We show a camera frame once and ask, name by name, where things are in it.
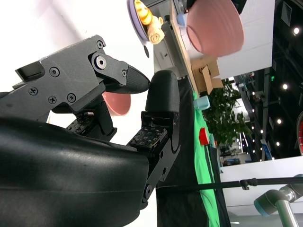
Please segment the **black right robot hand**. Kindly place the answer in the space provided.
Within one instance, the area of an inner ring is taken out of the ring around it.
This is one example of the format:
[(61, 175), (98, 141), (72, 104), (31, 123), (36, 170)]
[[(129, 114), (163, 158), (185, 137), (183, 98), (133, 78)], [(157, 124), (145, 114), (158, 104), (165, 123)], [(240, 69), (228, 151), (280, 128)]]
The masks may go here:
[[(0, 224), (123, 227), (148, 205), (180, 151), (176, 75), (148, 79), (99, 35), (21, 67), (0, 95)], [(147, 92), (141, 128), (111, 142), (104, 92)]]

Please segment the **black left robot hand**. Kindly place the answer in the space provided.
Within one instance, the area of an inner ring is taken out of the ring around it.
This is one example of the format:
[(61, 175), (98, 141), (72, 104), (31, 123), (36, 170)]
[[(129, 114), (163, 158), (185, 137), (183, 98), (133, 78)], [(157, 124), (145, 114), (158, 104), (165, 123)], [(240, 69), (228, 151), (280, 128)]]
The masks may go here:
[[(190, 9), (196, 0), (187, 0), (186, 1), (186, 9)], [(246, 4), (246, 0), (231, 0), (231, 2), (234, 4), (235, 8), (237, 9), (238, 14), (240, 15), (244, 9), (244, 6)]]

